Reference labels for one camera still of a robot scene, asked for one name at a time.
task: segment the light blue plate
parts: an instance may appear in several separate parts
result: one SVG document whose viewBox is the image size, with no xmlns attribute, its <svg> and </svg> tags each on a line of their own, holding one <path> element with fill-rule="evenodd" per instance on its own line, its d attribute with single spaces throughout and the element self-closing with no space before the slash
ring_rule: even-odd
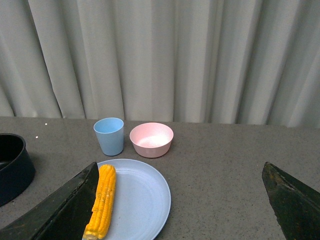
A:
<svg viewBox="0 0 320 240">
<path fill-rule="evenodd" d="M 171 207 L 167 181 L 154 167 L 138 160 L 113 159 L 116 189 L 109 231 L 104 240 L 153 240 Z"/>
</svg>

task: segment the corn cob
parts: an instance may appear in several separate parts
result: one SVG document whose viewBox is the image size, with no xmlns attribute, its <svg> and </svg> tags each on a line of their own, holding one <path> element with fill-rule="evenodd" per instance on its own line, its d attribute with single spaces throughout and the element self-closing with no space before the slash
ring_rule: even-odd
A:
<svg viewBox="0 0 320 240">
<path fill-rule="evenodd" d="M 95 202 L 92 207 L 90 222 L 86 225 L 83 238 L 86 240 L 102 239 L 106 236 L 116 190 L 116 169 L 112 165 L 102 165 L 96 188 Z"/>
</svg>

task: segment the white curtain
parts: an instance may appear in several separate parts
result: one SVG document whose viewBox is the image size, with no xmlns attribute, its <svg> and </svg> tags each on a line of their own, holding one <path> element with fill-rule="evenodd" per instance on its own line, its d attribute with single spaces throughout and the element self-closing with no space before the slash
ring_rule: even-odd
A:
<svg viewBox="0 0 320 240">
<path fill-rule="evenodd" d="M 319 0 L 0 0 L 0 116 L 320 127 Z"/>
</svg>

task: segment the plastic cup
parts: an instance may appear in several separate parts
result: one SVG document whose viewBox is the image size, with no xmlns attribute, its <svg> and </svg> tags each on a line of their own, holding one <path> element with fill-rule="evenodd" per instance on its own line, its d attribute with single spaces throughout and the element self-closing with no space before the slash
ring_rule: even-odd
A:
<svg viewBox="0 0 320 240">
<path fill-rule="evenodd" d="M 124 122 L 116 117 L 97 121 L 93 129 L 102 152 L 107 156 L 120 154 L 124 149 Z"/>
</svg>

